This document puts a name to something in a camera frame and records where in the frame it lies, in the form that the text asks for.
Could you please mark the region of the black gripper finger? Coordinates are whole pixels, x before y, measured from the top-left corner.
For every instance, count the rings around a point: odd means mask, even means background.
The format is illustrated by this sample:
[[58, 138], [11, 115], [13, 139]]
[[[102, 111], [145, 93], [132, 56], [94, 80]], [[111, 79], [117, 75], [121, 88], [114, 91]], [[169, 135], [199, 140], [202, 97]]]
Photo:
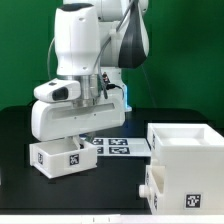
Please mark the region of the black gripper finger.
[[74, 143], [76, 149], [80, 150], [81, 149], [80, 137], [79, 136], [73, 136], [72, 140], [73, 140], [73, 143]]

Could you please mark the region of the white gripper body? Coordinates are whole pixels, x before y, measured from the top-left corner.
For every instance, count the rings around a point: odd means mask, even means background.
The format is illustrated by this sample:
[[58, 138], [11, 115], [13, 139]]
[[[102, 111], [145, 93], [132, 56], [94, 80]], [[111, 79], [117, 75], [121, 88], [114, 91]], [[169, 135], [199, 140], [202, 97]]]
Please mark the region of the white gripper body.
[[40, 141], [50, 141], [121, 126], [125, 105], [121, 90], [110, 90], [90, 107], [76, 108], [72, 101], [45, 103], [37, 101], [32, 108], [31, 130]]

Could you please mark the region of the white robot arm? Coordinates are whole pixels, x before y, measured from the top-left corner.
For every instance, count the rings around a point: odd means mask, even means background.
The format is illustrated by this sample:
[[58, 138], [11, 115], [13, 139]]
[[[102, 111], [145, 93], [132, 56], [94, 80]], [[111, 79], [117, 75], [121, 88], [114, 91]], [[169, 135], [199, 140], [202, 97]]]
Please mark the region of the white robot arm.
[[124, 123], [124, 93], [102, 69], [135, 69], [146, 60], [148, 2], [63, 0], [56, 9], [56, 78], [34, 89], [31, 127], [42, 146], [80, 149], [82, 134]]

